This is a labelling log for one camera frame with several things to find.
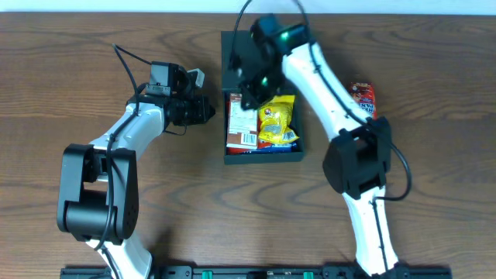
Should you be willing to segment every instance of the wood grain surface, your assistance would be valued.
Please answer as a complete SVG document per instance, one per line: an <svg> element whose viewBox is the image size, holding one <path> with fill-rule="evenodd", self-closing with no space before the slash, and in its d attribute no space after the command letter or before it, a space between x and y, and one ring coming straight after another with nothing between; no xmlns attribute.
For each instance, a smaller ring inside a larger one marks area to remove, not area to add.
<svg viewBox="0 0 496 279"><path fill-rule="evenodd" d="M256 15L243 17L246 29ZM62 152L124 111L132 87L111 44L201 68L220 106L220 31L235 15L0 14L0 278L58 278L103 264L55 215ZM412 166L408 199L388 203L392 243L412 265L496 277L496 18L312 15L343 80L375 83L380 115ZM298 22L296 15L285 22ZM128 59L138 82L150 69ZM343 198L322 172L326 137L305 106L301 163L225 166L222 113L162 135L138 163L138 230L159 263L266 265L352 261ZM403 191L397 160L388 193Z"/></svg>

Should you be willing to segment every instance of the snack bag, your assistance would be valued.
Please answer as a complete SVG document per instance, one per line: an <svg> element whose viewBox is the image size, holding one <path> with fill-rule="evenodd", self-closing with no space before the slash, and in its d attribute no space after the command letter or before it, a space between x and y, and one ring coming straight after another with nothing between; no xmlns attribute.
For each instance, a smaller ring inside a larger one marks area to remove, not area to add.
<svg viewBox="0 0 496 279"><path fill-rule="evenodd" d="M261 121L259 139L269 143L292 143L299 139L289 128L293 115L294 95L275 96L258 110Z"/></svg>

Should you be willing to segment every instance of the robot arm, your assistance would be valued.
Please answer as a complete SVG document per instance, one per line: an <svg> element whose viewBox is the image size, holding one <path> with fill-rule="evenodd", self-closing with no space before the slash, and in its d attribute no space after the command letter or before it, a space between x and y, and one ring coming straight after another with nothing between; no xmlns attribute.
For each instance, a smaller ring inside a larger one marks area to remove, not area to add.
<svg viewBox="0 0 496 279"><path fill-rule="evenodd" d="M370 116L358 106L341 85L327 65L319 45L313 43L312 48L315 59L321 65L321 72L325 79L329 81L336 94L345 102L348 108L365 122ZM335 97L323 84L320 76L315 73L315 65L310 57L309 45L307 43L294 48L291 54L283 57L282 72L305 96L319 117L329 138L329 142L338 137L339 131L342 129L352 131L361 126L361 124L347 116L343 107L339 105ZM398 262L398 258L393 251L389 239L384 201L376 201L380 228L377 227L374 208L372 206L374 197L382 197L384 195L385 187L383 185L361 193L358 199L352 198L346 192L343 193L343 197L350 210L353 231L357 241L356 261L369 275L382 274L393 268ZM384 240L382 245L380 244L379 230ZM384 247L387 267L384 266L382 246Z"/></svg>
<svg viewBox="0 0 496 279"><path fill-rule="evenodd" d="M272 15L255 22L251 36L264 60L270 62L254 70L243 64L242 57L232 55L231 68L244 78L240 83L245 99L242 106L256 109L270 100L285 79L305 96L330 142L324 173L332 187L343 194L350 211L357 241L356 260L368 275L383 274L398 262L389 239L384 201L376 199L385 194L391 152L362 124L370 123L389 138L391 131L385 119L370 119L351 98L327 65L319 45L308 37L306 28L280 26ZM350 117L350 112L361 121Z"/></svg>
<svg viewBox="0 0 496 279"><path fill-rule="evenodd" d="M194 96L204 80L199 69L186 72L176 64L149 64L150 82L135 89L137 93L115 125L90 144L71 144L64 151L60 176L59 229L98 250L112 276L120 279L148 278L152 267L152 255L135 231L139 211L136 162L170 123L201 124L215 114L207 97ZM140 95L145 86L146 94ZM114 141L109 146L111 135ZM84 189L84 183L109 180L107 193ZM110 229L106 229L108 219Z"/></svg>

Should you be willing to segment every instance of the food package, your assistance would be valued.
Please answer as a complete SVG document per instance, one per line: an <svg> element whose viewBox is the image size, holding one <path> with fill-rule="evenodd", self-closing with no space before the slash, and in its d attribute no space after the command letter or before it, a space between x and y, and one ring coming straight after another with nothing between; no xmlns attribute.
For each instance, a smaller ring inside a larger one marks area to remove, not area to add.
<svg viewBox="0 0 496 279"><path fill-rule="evenodd" d="M241 109L241 94L229 96L229 124L226 147L255 150L257 148L257 111Z"/></svg>
<svg viewBox="0 0 496 279"><path fill-rule="evenodd" d="M258 110L261 121L260 140L269 143L292 143L299 137L289 128L293 115L294 95L275 96Z"/></svg>
<svg viewBox="0 0 496 279"><path fill-rule="evenodd" d="M365 112L368 112L374 119L377 118L374 86L371 83L352 82L348 87L348 92Z"/></svg>

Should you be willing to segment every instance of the red snack bag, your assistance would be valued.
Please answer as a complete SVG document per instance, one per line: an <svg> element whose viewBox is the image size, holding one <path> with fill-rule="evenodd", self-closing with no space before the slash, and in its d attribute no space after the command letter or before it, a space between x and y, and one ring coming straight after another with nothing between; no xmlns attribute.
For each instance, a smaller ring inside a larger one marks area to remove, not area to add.
<svg viewBox="0 0 496 279"><path fill-rule="evenodd" d="M375 91L371 83L352 82L348 87L348 92L365 112L368 112L374 119L377 118Z"/></svg>

